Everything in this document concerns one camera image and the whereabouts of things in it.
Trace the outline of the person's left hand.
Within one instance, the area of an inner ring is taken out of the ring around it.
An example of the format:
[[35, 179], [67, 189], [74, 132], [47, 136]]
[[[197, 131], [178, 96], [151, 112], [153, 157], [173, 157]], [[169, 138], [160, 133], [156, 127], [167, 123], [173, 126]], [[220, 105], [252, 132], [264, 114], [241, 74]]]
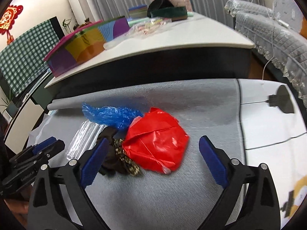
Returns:
[[28, 214], [29, 210], [29, 201], [32, 193], [32, 187], [32, 185], [29, 185], [21, 191], [22, 200], [4, 199], [8, 209], [15, 216], [18, 222], [25, 228], [27, 227], [26, 215]]

